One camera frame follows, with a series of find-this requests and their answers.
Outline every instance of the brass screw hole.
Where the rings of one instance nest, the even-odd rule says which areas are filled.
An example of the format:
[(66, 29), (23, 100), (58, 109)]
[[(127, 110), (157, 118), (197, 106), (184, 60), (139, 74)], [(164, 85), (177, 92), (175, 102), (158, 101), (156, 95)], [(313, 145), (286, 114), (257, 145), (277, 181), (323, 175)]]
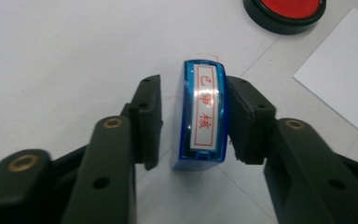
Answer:
[(109, 119), (103, 124), (103, 126), (105, 128), (116, 128), (120, 126), (121, 123), (122, 123), (121, 119)]
[(296, 129), (296, 130), (300, 130), (300, 129), (304, 128), (303, 123), (301, 123), (301, 122), (299, 122), (297, 120), (293, 120), (293, 119), (287, 120), (286, 125), (291, 127), (292, 129)]
[(29, 168), (33, 167), (38, 160), (38, 157), (35, 155), (20, 156), (16, 160), (12, 161), (8, 165), (7, 169), (11, 172), (28, 170)]

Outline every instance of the white table surface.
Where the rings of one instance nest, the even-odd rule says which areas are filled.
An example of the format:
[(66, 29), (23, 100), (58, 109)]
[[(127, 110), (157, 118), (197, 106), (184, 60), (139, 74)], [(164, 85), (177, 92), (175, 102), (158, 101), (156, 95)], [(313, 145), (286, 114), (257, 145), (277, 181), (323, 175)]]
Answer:
[(294, 78), (358, 129), (358, 10), (352, 9)]
[(256, 25), (241, 0), (0, 1), (0, 160), (25, 148), (57, 159), (118, 115), (138, 82), (161, 74), (158, 167), (137, 165), (138, 223), (276, 223), (262, 166), (235, 160), (174, 172), (172, 99), (184, 60), (222, 63), (252, 82), (277, 118), (303, 119), (335, 152), (358, 161), (358, 131), (292, 79), (358, 0), (328, 0), (300, 35)]

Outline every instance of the red border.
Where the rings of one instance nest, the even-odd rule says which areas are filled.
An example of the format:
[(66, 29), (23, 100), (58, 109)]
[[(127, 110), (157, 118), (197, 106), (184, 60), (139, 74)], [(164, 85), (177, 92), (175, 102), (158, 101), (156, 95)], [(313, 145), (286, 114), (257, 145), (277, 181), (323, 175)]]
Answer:
[(212, 70), (212, 86), (213, 86), (213, 113), (212, 113), (212, 134), (211, 134), (211, 144), (210, 145), (206, 145), (206, 144), (197, 144), (197, 130), (198, 130), (198, 123), (199, 123), (199, 105), (200, 105), (200, 98), (197, 97), (197, 117), (196, 117), (196, 136), (194, 137), (194, 145), (195, 146), (204, 146), (204, 147), (211, 147), (213, 145), (213, 134), (214, 134), (214, 107), (215, 107), (215, 102), (216, 102), (216, 96), (215, 96), (215, 92), (214, 92), (214, 88), (215, 88), (215, 85), (214, 85), (214, 72), (213, 72), (213, 68), (208, 66), (200, 66), (200, 65), (197, 65), (197, 92), (200, 91), (200, 72), (199, 72), (199, 68), (200, 67), (203, 67), (203, 68), (210, 68)]

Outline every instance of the red ink pad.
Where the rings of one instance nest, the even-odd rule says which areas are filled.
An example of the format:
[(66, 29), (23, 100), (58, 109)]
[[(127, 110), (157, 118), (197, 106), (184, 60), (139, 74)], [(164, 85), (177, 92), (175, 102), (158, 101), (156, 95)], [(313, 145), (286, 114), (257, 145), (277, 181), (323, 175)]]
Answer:
[(252, 20), (280, 35), (308, 30), (326, 8), (326, 0), (243, 0), (243, 4)]

